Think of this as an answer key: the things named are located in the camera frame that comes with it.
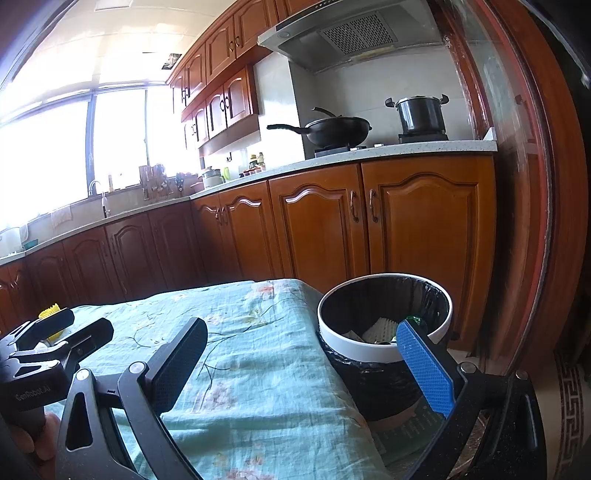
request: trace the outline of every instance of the cloth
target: cloth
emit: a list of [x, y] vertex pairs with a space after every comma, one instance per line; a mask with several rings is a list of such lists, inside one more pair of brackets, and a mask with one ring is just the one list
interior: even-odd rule
[[[205, 480], [390, 479], [316, 338], [321, 297], [298, 280], [240, 282], [78, 307], [74, 327], [113, 323], [113, 340], [82, 362], [102, 375], [148, 360], [192, 316], [206, 321], [211, 343], [162, 415]], [[153, 478], [124, 412], [115, 416], [139, 473]]]

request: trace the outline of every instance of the cabinet door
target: cabinet door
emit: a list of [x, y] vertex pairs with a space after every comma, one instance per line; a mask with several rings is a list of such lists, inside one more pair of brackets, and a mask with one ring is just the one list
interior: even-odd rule
[[169, 290], [207, 284], [189, 203], [148, 212], [156, 251]]
[[275, 0], [275, 3], [277, 4], [279, 21], [283, 21], [304, 8], [311, 7], [319, 2], [317, 0]]
[[197, 128], [197, 146], [203, 145], [209, 140], [209, 128], [207, 127], [207, 103], [203, 102], [194, 113]]
[[35, 320], [46, 307], [39, 307], [25, 260], [11, 262], [7, 268], [12, 280], [10, 295], [19, 318], [18, 325]]
[[357, 165], [269, 181], [285, 276], [326, 293], [368, 273]]
[[234, 39], [234, 20], [228, 18], [205, 41], [207, 82], [211, 82], [223, 69], [236, 60], [236, 43]]
[[244, 280], [269, 280], [283, 276], [271, 198], [262, 181], [219, 194], [222, 233], [233, 245]]
[[61, 242], [44, 247], [25, 260], [41, 310], [54, 303], [61, 308], [79, 304]]
[[187, 79], [185, 95], [187, 96], [186, 104], [188, 105], [207, 84], [205, 76], [205, 44], [191, 55], [185, 67], [185, 72]]
[[102, 227], [65, 239], [64, 251], [82, 304], [109, 305], [125, 300]]
[[173, 113], [180, 114], [183, 108], [187, 106], [185, 100], [184, 70], [181, 70], [177, 77], [170, 82], [170, 88], [173, 91]]
[[145, 299], [166, 289], [146, 213], [105, 226], [126, 300]]
[[460, 335], [451, 347], [470, 352], [494, 256], [492, 158], [409, 158], [365, 163], [362, 170], [372, 273], [410, 273], [439, 283], [452, 297], [453, 329]]
[[267, 0], [251, 0], [234, 14], [234, 39], [239, 57], [256, 45], [258, 36], [275, 25], [271, 23]]
[[211, 285], [238, 281], [240, 277], [233, 249], [222, 236], [221, 208], [217, 195], [193, 200], [193, 220], [207, 280]]
[[226, 108], [226, 120], [228, 126], [235, 124], [242, 118], [250, 115], [251, 103], [248, 95], [248, 78], [246, 69], [242, 69], [223, 86]]
[[0, 338], [22, 323], [12, 303], [11, 290], [12, 279], [8, 267], [0, 267]]
[[228, 126], [226, 123], [226, 105], [224, 103], [223, 86], [217, 92], [210, 95], [206, 102], [206, 108], [209, 138], [213, 138]]

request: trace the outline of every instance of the ceiling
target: ceiling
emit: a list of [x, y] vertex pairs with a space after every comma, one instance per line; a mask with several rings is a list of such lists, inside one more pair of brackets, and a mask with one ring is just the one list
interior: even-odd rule
[[185, 53], [232, 3], [78, 0], [7, 86], [0, 116], [99, 86], [163, 82], [170, 73], [162, 70], [168, 55]]

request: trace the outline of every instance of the blue gripper pad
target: blue gripper pad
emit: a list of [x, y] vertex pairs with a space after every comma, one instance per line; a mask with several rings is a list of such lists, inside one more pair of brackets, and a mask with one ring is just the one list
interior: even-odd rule
[[431, 409], [447, 418], [456, 402], [451, 377], [407, 321], [398, 325], [396, 343]]

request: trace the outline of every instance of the range hood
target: range hood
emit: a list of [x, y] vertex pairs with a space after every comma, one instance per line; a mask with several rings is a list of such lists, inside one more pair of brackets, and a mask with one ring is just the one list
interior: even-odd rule
[[425, 0], [324, 0], [258, 39], [312, 73], [377, 53], [441, 43]]

